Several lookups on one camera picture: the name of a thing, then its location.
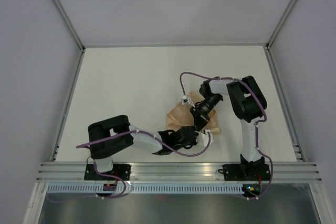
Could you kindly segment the peach cloth napkin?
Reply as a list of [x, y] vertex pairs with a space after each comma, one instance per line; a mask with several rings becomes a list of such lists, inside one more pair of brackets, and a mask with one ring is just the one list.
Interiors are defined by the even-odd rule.
[[[194, 126], [194, 119], [190, 113], [190, 108], [195, 107], [196, 103], [203, 101], [205, 98], [195, 92], [190, 92], [187, 95], [191, 100], [191, 105], [182, 105], [178, 103], [166, 116], [166, 127], [169, 130], [179, 130], [184, 126]], [[218, 135], [220, 128], [218, 117], [215, 109], [209, 114], [209, 123], [200, 131], [211, 130], [212, 134]]]

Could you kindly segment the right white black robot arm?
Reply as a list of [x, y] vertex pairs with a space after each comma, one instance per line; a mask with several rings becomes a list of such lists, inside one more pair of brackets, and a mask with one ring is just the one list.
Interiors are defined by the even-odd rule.
[[223, 101], [224, 95], [229, 96], [243, 136], [239, 172], [245, 179], [264, 172], [265, 156], [259, 148], [258, 125], [267, 120], [267, 101], [254, 77], [207, 79], [201, 84], [199, 93], [204, 100], [190, 108], [196, 130], [200, 131], [209, 123], [210, 112]]

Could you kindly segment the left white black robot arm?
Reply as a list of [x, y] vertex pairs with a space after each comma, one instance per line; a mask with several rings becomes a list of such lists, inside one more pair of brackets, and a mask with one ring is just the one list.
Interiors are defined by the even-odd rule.
[[146, 132], [129, 122], [126, 115], [116, 116], [88, 126], [91, 158], [96, 173], [104, 180], [114, 176], [112, 156], [128, 147], [136, 147], [153, 155], [170, 155], [196, 144], [198, 133], [193, 126], [159, 132]]

